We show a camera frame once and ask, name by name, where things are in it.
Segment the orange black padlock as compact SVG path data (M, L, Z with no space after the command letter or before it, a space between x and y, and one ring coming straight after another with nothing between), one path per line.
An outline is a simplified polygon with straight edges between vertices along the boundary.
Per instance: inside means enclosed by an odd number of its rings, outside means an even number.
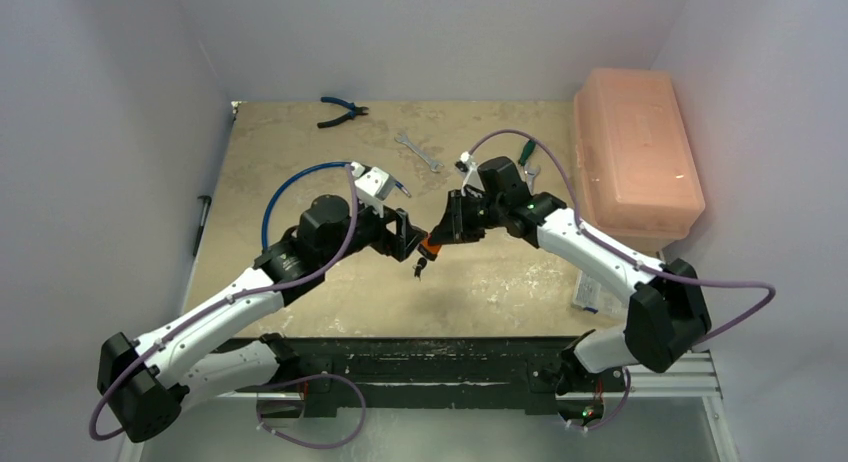
M435 261L442 246L439 244L431 244L429 240L420 242L417 246L418 252L428 261Z

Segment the black padlock keys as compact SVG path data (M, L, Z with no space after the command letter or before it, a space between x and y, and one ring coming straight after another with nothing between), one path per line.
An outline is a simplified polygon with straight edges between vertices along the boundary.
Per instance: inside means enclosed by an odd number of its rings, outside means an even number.
M420 258L414 265L414 277L420 279L424 269L427 267L428 261L426 258Z

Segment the blue cable lock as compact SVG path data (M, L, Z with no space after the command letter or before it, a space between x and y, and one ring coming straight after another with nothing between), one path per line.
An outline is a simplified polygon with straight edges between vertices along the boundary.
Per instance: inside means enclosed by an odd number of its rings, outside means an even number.
M295 182L299 181L303 177L306 177L307 175L310 175L312 173L319 172L319 171L322 171L322 170L328 170L328 169L332 169L332 168L342 168L342 169L344 169L347 166L353 167L354 165L356 165L356 162L352 162L352 161L323 162L323 163L320 163L320 164L316 164L316 165L307 167L307 168L301 170L300 172L297 172L296 174L294 174L293 176L288 178L285 182L283 182L277 188L277 190L274 192L274 194L271 196L270 200L268 201L268 203L266 205L264 213L263 213L262 222L261 222L261 230L260 230L260 240L261 240L262 250L268 249L269 246L271 245L270 240L269 240L269 227L270 227L270 222L271 222L271 218L272 218L272 215L273 215L273 211L274 211L274 208L275 208L277 202L279 201L280 197L283 195L283 193L288 188L290 188Z

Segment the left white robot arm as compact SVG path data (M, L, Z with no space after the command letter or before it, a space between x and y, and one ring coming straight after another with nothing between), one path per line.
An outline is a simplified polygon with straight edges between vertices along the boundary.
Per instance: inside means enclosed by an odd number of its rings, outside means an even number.
M103 343L90 437L104 441L124 434L143 442L182 412L223 393L252 387L303 391L327 379L321 371L305 372L280 334L229 351L221 347L322 284L344 258L371 248L403 262L426 237L402 209L335 195L315 199L297 225L221 292L158 329L136 338L119 332Z

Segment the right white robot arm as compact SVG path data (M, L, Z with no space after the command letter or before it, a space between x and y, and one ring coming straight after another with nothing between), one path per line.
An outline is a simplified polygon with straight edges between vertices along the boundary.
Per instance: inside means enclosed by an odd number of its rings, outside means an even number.
M592 227L547 193L531 194L516 164L507 157L477 163L465 152L457 163L462 185L450 191L445 214L430 232L427 248L474 243L503 228L534 248L556 255L627 305L623 324L581 336L564 351L561 374L576 389L614 367L642 365L662 373L711 328L697 286L675 281L692 277L683 261L665 264L633 251Z

